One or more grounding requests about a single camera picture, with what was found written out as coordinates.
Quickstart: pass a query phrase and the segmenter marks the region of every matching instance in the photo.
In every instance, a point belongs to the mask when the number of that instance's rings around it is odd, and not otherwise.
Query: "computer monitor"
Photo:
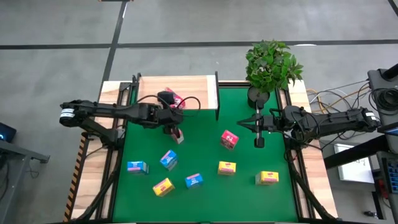
[[[11,142],[14,139],[15,133],[17,133],[17,130],[6,124],[0,123],[0,141]]]
[[[382,126],[377,129],[379,133],[398,136],[398,122]]]

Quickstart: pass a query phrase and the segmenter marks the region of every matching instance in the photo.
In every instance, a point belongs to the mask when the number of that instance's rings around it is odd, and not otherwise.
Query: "concrete floor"
[[[95,0],[1,0],[0,45],[108,44],[120,6]],[[396,39],[397,27],[387,0],[135,0],[127,5],[119,43]],[[130,80],[137,72],[198,75],[217,70],[220,80],[242,80],[248,48],[117,49],[109,79]],[[26,177],[16,223],[62,219],[81,131],[58,123],[59,104],[97,99],[108,52],[0,50],[0,121],[17,128],[16,144],[51,155],[47,165],[32,163],[40,175]],[[307,88],[316,90],[365,80],[368,70],[398,62],[394,44],[294,46],[292,52],[304,65]],[[369,107],[365,99],[361,105]],[[374,210],[370,192],[353,190],[335,177],[330,181],[340,218],[393,223],[390,213],[387,221],[361,214]]]

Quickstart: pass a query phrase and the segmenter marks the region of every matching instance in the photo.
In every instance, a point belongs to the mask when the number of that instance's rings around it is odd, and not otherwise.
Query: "green table surface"
[[[177,144],[162,128],[143,129],[128,124],[123,163],[119,177],[114,222],[295,222],[294,197],[289,168],[284,161],[282,135],[264,134],[266,146],[254,147],[255,134],[236,124],[250,117],[254,110],[247,104],[247,88],[220,88],[220,118],[215,111],[202,110],[196,117],[186,117],[179,128],[184,141]],[[277,108],[275,93],[266,103]],[[220,145],[225,131],[239,137],[233,151]],[[178,164],[168,171],[160,158],[172,149]],[[128,161],[144,161],[149,175],[127,171]],[[235,162],[233,176],[217,174],[219,161]],[[255,185],[254,176],[260,171],[279,173],[279,183]],[[185,178],[200,173],[204,184],[187,189]],[[152,187],[168,177],[175,186],[163,197]]]

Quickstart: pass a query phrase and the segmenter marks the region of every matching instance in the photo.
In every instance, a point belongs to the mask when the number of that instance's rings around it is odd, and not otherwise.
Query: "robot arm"
[[[136,103],[130,106],[117,106],[88,100],[73,100],[62,103],[60,123],[66,127],[80,127],[85,131],[99,136],[103,144],[112,145],[117,142],[118,131],[106,129],[90,117],[126,119],[144,128],[164,126],[166,134],[176,134],[179,138],[177,125],[183,121],[182,110],[178,108],[162,108],[152,103]]]
[[[264,147],[262,131],[292,131],[292,137],[302,146],[313,139],[345,131],[373,132],[380,126],[374,114],[366,108],[352,109],[339,113],[312,114],[298,106],[286,106],[283,110],[270,110],[272,115],[262,115],[257,108],[251,118],[238,121],[238,124],[257,134],[256,147]]]

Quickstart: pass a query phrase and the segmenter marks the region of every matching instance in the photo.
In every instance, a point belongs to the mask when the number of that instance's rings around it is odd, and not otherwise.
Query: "red box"
[[[227,149],[234,149],[238,140],[239,140],[239,137],[232,134],[228,130],[225,130],[224,134],[221,136],[221,145],[223,145]]]

